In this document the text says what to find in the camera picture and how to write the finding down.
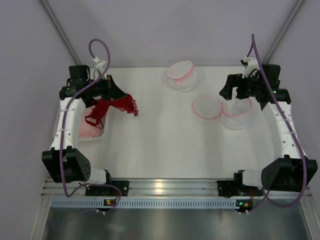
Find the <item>pink-trimmed mesh laundry bag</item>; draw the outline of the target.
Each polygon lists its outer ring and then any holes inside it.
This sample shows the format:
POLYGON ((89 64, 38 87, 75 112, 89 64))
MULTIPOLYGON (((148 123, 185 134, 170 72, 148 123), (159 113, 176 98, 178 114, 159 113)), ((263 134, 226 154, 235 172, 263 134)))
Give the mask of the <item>pink-trimmed mesh laundry bag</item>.
POLYGON ((176 62, 164 73, 170 87, 178 92, 188 92, 198 83, 198 72, 190 60, 176 62))

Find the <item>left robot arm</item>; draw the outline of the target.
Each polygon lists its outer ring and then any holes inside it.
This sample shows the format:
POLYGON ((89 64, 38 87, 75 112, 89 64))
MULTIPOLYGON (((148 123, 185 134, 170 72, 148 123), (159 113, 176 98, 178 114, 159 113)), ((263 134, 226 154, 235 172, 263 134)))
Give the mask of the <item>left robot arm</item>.
POLYGON ((109 184, 111 175, 105 169, 95 169, 78 149, 83 113, 96 104, 96 98, 107 101, 127 96, 107 74, 108 67, 98 68, 101 75, 93 80, 87 65, 69 67, 70 77, 59 92, 60 112, 55 137, 41 160, 55 183, 84 182, 109 184))

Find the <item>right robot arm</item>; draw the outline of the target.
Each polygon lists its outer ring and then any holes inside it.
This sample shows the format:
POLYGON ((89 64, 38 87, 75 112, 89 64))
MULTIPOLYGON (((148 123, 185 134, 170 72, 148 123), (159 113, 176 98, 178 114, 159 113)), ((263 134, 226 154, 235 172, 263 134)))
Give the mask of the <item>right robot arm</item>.
POLYGON ((225 100, 255 98, 267 121, 274 159, 259 170, 240 170, 242 184, 267 191, 302 192, 318 170, 316 160, 303 151, 291 115, 291 97, 280 88, 281 67, 259 64, 254 57, 241 61, 243 73, 229 74, 219 95, 225 100))

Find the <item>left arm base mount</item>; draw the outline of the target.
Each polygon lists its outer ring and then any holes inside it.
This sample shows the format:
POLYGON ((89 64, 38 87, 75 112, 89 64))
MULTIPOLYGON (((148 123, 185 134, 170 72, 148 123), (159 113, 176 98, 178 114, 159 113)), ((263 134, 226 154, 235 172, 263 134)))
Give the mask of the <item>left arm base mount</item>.
POLYGON ((91 184, 85 189, 87 197, 127 197, 130 182, 128 180, 112 180, 110 186, 91 184))

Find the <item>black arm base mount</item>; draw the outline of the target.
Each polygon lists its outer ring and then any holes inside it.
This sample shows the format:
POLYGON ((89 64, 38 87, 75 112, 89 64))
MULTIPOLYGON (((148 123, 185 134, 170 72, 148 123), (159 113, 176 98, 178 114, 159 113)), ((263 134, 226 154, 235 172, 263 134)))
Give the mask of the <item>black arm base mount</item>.
POLYGON ((258 187, 246 186, 235 180, 218 180, 218 195, 224 198, 231 197, 261 197, 262 191, 258 187))

